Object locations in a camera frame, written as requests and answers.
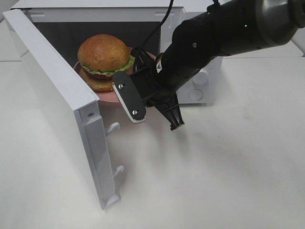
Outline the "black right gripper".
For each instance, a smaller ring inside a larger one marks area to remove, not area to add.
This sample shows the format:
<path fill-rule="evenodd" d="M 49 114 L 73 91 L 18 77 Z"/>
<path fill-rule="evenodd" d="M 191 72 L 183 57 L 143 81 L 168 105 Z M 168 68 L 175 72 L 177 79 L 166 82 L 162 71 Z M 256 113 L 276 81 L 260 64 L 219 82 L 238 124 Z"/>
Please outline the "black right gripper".
<path fill-rule="evenodd" d="M 147 53 L 138 53 L 130 78 L 145 106 L 155 106 L 170 122 L 173 131 L 184 125 L 175 92 L 164 87 L 157 79 L 156 60 Z"/>

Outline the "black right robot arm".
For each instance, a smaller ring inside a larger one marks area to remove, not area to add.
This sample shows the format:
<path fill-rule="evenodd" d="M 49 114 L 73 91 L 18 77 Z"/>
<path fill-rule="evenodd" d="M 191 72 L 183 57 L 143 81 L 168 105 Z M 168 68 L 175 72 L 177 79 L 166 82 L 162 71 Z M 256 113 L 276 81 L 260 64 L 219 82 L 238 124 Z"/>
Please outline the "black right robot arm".
<path fill-rule="evenodd" d="M 183 125 L 176 92 L 218 56 L 232 56 L 288 43 L 305 26 L 302 0 L 214 1 L 183 21 L 170 46 L 156 59 L 135 56 L 132 81 L 145 107 L 155 107 L 174 130 Z"/>

